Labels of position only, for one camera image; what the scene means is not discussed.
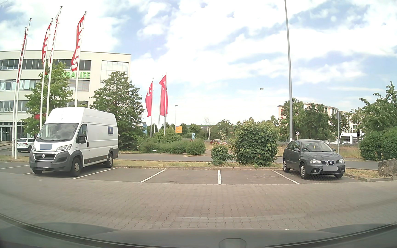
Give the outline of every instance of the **blurred license plate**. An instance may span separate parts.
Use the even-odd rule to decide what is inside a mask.
[[[324,166],[323,171],[337,171],[338,166]]]
[[[50,164],[51,163],[47,163],[47,162],[38,162],[37,166],[40,168],[50,168]]]

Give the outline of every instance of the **white truck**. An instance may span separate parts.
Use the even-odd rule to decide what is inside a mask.
[[[83,107],[53,109],[30,151],[30,168],[68,171],[73,177],[82,167],[103,163],[113,166],[119,154],[114,114]]]

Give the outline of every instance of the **boulder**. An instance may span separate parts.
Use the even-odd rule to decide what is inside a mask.
[[[380,176],[395,177],[397,176],[397,160],[395,158],[383,160],[378,164]]]

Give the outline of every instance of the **car side mirror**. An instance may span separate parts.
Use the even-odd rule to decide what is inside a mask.
[[[84,144],[86,141],[87,141],[87,137],[85,136],[85,134],[80,134],[76,138],[76,143]]]

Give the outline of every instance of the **gray hatchback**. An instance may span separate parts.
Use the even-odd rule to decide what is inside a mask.
[[[301,178],[308,175],[335,175],[342,178],[345,162],[324,141],[316,139],[297,139],[291,141],[283,152],[283,171],[294,169],[300,172]]]

